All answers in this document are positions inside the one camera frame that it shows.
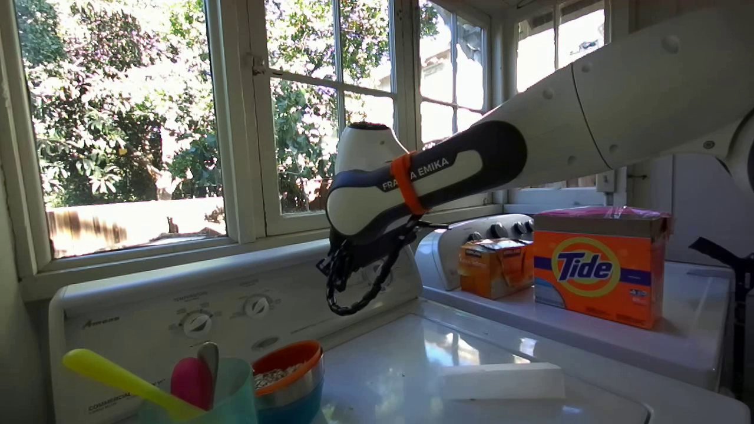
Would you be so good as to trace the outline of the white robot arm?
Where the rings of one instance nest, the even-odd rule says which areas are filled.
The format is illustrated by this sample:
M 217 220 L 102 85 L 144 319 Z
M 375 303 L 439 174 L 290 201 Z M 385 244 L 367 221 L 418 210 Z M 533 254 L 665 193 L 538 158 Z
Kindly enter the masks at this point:
M 754 0 L 680 14 L 596 51 L 492 110 L 468 130 L 393 166 L 339 151 L 331 227 L 359 244 L 399 220 L 497 187 L 599 174 L 699 151 L 752 190 Z

